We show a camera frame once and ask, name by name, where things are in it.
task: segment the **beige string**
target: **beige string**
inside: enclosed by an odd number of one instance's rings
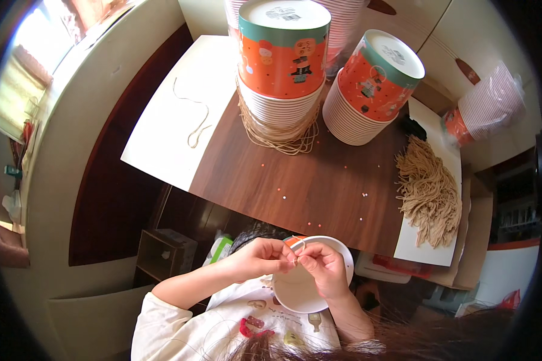
[[[199,138],[200,138],[201,133],[203,132],[203,130],[205,130],[205,129],[207,129],[208,127],[212,126],[212,124],[210,124],[210,125],[208,125],[208,126],[205,126],[204,128],[201,128],[201,126],[203,126],[204,121],[207,120],[207,118],[209,117],[209,106],[206,105],[206,104],[203,103],[203,102],[198,102],[198,101],[196,101],[196,100],[189,99],[188,97],[180,97],[180,96],[178,96],[178,95],[177,95],[177,92],[174,91],[174,84],[176,84],[176,83],[177,83],[177,78],[174,78],[174,82],[173,82],[173,94],[174,94],[175,97],[177,97],[177,98],[179,98],[179,99],[181,99],[181,100],[190,100],[190,101],[193,102],[193,103],[202,104],[202,105],[204,105],[205,109],[207,109],[207,113],[204,115],[203,121],[202,121],[202,122],[199,124],[199,126],[197,126],[197,128],[196,128],[193,132],[191,132],[191,134],[189,134],[189,136],[187,137],[187,145],[188,145],[189,147],[191,147],[191,148],[194,149],[194,148],[199,144]],[[194,144],[194,145],[191,145],[191,137],[192,137],[193,134],[195,134],[195,133],[197,133],[197,132],[199,132],[199,134],[197,134],[197,138],[195,139],[195,144]]]
[[[311,152],[313,140],[319,134],[316,120],[319,114],[321,97],[317,97],[309,112],[297,124],[290,127],[277,127],[257,118],[249,110],[241,95],[238,79],[236,79],[236,83],[239,99],[238,106],[241,109],[241,119],[249,140],[258,146],[275,148],[287,155]]]
[[[298,240],[302,240],[302,241],[303,241],[303,243],[304,243],[304,247],[303,247],[303,248],[301,249],[301,252],[303,252],[303,251],[305,250],[305,246],[306,246],[306,244],[305,244],[305,240],[304,240],[304,239],[301,239],[301,238],[299,238],[298,236],[293,236],[293,237],[297,238]],[[294,266],[294,267],[296,267],[296,266],[297,266],[297,264],[299,263],[299,258],[301,258],[301,257],[293,258],[292,262],[293,262],[293,266]]]
[[[434,155],[430,145],[410,136],[405,155],[396,155],[398,192],[402,212],[410,225],[419,227],[416,246],[428,242],[433,248],[447,247],[458,231],[462,200],[455,179]]]

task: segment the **stack of paper cups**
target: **stack of paper cups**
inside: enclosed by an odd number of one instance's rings
[[[227,16],[227,24],[238,30],[238,10],[242,4],[248,0],[224,0],[225,14]]]
[[[333,82],[323,105],[323,120],[329,131],[337,139],[351,146],[363,146],[394,121],[395,117],[389,121],[367,118],[343,97],[337,79]]]
[[[238,10],[242,4],[245,4],[248,0],[224,0],[225,15],[227,17],[227,29],[229,36],[239,43],[238,35]]]
[[[458,101],[458,108],[474,140],[509,126],[514,116],[525,110],[522,95],[503,62]]]
[[[333,82],[323,107],[325,124],[344,143],[366,144],[397,117],[424,75],[405,43],[368,30]]]
[[[326,68],[332,67],[346,47],[360,18],[364,0],[315,0],[331,13]]]
[[[311,0],[251,0],[238,13],[243,102],[261,134],[290,140],[318,104],[331,16]]]

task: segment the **curtain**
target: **curtain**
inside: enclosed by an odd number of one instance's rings
[[[0,76],[0,132],[23,143],[24,122],[37,105],[52,77],[20,45],[8,57]]]

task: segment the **person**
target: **person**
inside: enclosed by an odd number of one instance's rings
[[[328,310],[297,314],[274,298],[271,275],[297,262],[314,277]],[[376,338],[344,267],[341,254],[319,242],[294,252],[281,240],[256,238],[221,261],[155,286],[143,301],[131,359],[483,359],[510,318],[492,314],[481,318],[480,328],[469,316],[456,327],[449,325],[454,319],[427,330],[385,326]],[[209,296],[207,310],[193,317],[188,309]]]

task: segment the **white t-shirt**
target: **white t-shirt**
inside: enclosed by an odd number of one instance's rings
[[[246,340],[265,330],[287,348],[325,350],[340,347],[329,310],[298,314],[275,298],[271,276],[250,279],[215,293],[207,311],[196,317],[147,293],[136,323],[131,359],[225,360]],[[241,319],[248,330],[240,331]]]

